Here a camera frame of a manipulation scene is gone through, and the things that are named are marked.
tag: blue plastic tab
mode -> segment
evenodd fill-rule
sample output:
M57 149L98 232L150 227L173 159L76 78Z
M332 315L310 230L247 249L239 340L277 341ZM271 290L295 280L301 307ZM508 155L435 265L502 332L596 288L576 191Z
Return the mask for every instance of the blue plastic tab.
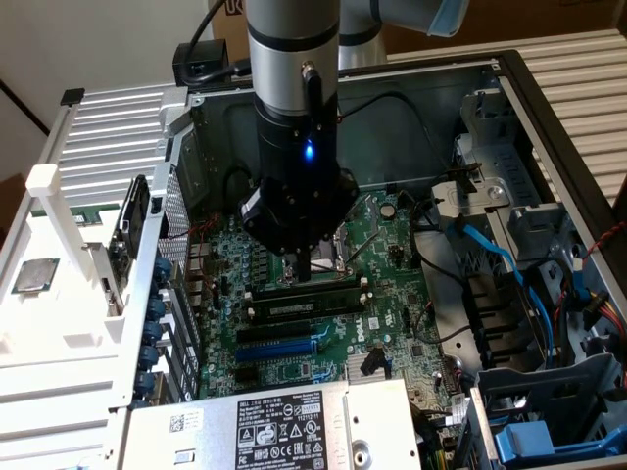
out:
M554 447L544 421L509 424L495 437L501 463L507 470L592 460L627 453L627 425L600 441Z

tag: motherboard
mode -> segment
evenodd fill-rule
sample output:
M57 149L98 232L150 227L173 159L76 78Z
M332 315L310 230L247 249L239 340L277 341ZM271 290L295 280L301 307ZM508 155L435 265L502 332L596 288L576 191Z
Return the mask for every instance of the motherboard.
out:
M265 250L231 216L192 224L188 291L204 341L200 398L348 379L403 378L420 408L444 409L439 347L420 267L410 263L409 210L385 191L362 193L337 232L313 250L312 280ZM379 366L363 374L373 351Z

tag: ventilation grille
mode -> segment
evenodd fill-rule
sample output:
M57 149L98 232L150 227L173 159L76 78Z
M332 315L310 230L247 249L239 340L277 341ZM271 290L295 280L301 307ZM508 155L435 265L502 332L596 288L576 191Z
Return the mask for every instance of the ventilation grille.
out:
M168 197L166 198L166 217L168 218L168 236L185 233L189 230L187 209L180 192L180 185L176 172L169 175ZM187 252L189 250L189 235L159 240L159 251L162 256L171 262L177 262L182 272L187 272Z

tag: white sticker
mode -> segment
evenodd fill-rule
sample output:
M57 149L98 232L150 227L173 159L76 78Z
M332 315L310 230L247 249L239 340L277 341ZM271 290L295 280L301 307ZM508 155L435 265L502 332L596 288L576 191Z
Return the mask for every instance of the white sticker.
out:
M379 329L379 319L376 316L368 319L368 328L370 330L378 330Z
M181 431L198 431L203 429L203 408L194 408L182 414L174 414L169 418L169 431L178 433Z
M363 335L363 322L361 318L355 320L355 326L357 329L357 341L362 343L365 341L365 336Z
M457 394L451 397L451 413L452 416L448 416L445 420L447 426L461 424L463 417L466 415L470 398L466 398L464 394Z

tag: chip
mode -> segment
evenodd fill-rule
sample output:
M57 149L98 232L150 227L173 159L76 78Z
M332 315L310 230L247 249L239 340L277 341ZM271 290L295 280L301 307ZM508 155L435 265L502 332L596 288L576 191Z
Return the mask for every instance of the chip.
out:
M58 265L58 258L24 261L13 286L12 294L36 294L49 291Z
M414 345L411 347L411 356L412 357L421 357L422 356L422 346Z

